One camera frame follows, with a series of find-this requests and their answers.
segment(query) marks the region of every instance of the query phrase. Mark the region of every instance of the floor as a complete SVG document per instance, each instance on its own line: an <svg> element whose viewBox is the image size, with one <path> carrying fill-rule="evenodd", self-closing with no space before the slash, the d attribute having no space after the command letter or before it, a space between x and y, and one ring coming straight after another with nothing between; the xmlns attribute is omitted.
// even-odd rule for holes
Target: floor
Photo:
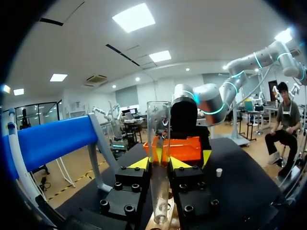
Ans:
<svg viewBox="0 0 307 230"><path fill-rule="evenodd" d="M214 134L221 135L231 133L232 129L232 125L229 124L218 125L214 127ZM243 147L243 149L267 172L271 178L274 178L280 168L275 165L267 165L269 155L267 153L264 137L267 133L269 133L269 131L270 129L266 129L263 131L261 136L253 136L253 138L257 138L257 140L252 141L249 147ZM242 123L242 132L246 132L246 124L244 123ZM146 130L142 131L142 140L143 142L147 141ZM283 146L280 143L276 143L276 148L282 151ZM97 157L98 162L100 163L99 169L102 172L108 167L108 164L101 153L97 152ZM91 171L92 167L88 156L87 147L71 152L63 156L62 159L68 173L71 176L71 179L75 182L75 188L69 186L70 184L64 180L56 161L52 161L47 164L50 175L45 175L43 170L35 173L35 179L38 182L41 181L43 176L47 177L47 183L50 183L51 187L45 191L45 196L53 208L60 206L94 178L94 174Z"/></svg>

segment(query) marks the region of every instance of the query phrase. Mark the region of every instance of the black tabletop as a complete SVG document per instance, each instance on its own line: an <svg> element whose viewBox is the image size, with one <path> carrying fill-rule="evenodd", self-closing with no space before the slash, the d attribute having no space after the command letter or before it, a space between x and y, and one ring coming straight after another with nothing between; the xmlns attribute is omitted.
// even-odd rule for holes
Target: black tabletop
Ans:
<svg viewBox="0 0 307 230"><path fill-rule="evenodd" d="M204 168L206 181L214 197L221 204L221 218L224 221L236 219L257 210L260 206L270 204L281 191L266 172L235 142L228 138L211 139L211 156ZM146 157L142 144L137 144L119 160L119 166L129 166ZM216 177L216 169L222 168L220 178ZM115 177L110 170L102 173L106 184L113 185ZM64 202L57 211L67 217L86 208L99 212L99 201L106 197L98 192L92 180L73 197ZM152 213L150 189L142 213L141 226L145 227Z"/></svg>

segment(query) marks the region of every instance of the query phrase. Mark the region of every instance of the person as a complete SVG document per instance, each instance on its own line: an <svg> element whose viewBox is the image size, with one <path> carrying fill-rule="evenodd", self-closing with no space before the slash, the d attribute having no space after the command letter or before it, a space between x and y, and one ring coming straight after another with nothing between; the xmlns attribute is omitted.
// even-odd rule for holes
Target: person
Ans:
<svg viewBox="0 0 307 230"><path fill-rule="evenodd" d="M265 136L265 142L269 154L271 155L269 164L276 163L281 157L274 142L280 141L289 146L290 152L287 163L279 172L279 175L286 176L292 168L297 152L296 131L301 127L301 118L297 104L290 100L287 84L281 82L277 86L277 89L282 96L283 102L279 104L275 126L271 132Z"/></svg>

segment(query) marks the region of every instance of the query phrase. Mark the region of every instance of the black pants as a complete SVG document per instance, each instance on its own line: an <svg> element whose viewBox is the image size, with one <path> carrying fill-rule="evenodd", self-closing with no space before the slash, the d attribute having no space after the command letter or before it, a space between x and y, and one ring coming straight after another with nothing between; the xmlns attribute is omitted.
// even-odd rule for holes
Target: black pants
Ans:
<svg viewBox="0 0 307 230"><path fill-rule="evenodd" d="M268 147L269 154L273 154L277 151L274 142L281 142L284 145L289 146L290 152L285 168L291 168L293 165L294 157L297 152L297 140L294 135L290 135L284 130L277 130L275 135L267 134L265 136L265 142Z"/></svg>

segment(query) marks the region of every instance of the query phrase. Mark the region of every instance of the teal light ring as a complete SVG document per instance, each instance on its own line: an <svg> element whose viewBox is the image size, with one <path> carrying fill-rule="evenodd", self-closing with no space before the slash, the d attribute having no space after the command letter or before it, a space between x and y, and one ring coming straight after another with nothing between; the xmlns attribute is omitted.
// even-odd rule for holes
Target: teal light ring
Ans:
<svg viewBox="0 0 307 230"><path fill-rule="evenodd" d="M281 56L286 55L286 54L292 56L290 53L282 53L282 54L280 54L280 55L278 56L277 61L279 61L279 58L280 58Z"/></svg>
<svg viewBox="0 0 307 230"><path fill-rule="evenodd" d="M260 69L262 69L262 66L261 66L261 64L260 64L260 62L259 62L259 60L258 60L258 58L257 58L257 56L256 56L256 54L255 54L255 52L254 52L254 56L255 56L255 59L256 59L258 65L259 65Z"/></svg>
<svg viewBox="0 0 307 230"><path fill-rule="evenodd" d="M194 94L192 94L191 92L189 92L189 91L187 91L187 90L183 90L183 92L187 92L187 93L189 93L190 95L192 95L193 99L196 101L196 98L195 98Z"/></svg>
<svg viewBox="0 0 307 230"><path fill-rule="evenodd" d="M305 70L304 70L304 67L303 67L302 63L300 63L300 65L301 65L302 70L303 70L303 77L302 77L302 79L300 79L300 81L302 81L304 79L304 77L305 77Z"/></svg>
<svg viewBox="0 0 307 230"><path fill-rule="evenodd" d="M235 86L233 83L228 82L228 81L226 81L226 82L224 82L224 83L231 84L231 85L236 89L236 94L238 94L238 89L236 88L236 86Z"/></svg>
<svg viewBox="0 0 307 230"><path fill-rule="evenodd" d="M219 110L216 110L215 112L208 113L208 112L203 111L203 113L206 114L206 115L217 114L217 113L221 112L222 109L224 109L224 105L225 105L225 104L223 104L222 107L221 107Z"/></svg>
<svg viewBox="0 0 307 230"><path fill-rule="evenodd" d="M239 77L242 73L244 73L244 70L242 70L241 72L239 72L239 73L236 74L236 75L232 75L231 77L232 77L232 78Z"/></svg>
<svg viewBox="0 0 307 230"><path fill-rule="evenodd" d="M124 148L125 146L124 145L113 145L113 147L122 147L122 148Z"/></svg>

